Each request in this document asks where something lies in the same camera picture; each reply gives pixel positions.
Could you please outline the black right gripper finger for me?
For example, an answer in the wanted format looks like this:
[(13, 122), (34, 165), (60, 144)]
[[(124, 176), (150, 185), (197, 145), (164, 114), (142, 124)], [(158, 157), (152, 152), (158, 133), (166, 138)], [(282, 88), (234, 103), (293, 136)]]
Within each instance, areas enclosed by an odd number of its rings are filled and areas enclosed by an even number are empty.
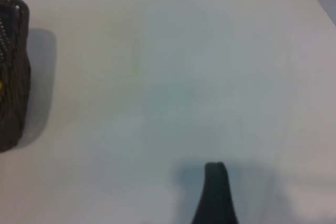
[(224, 163), (205, 164), (203, 190), (192, 223), (238, 224)]

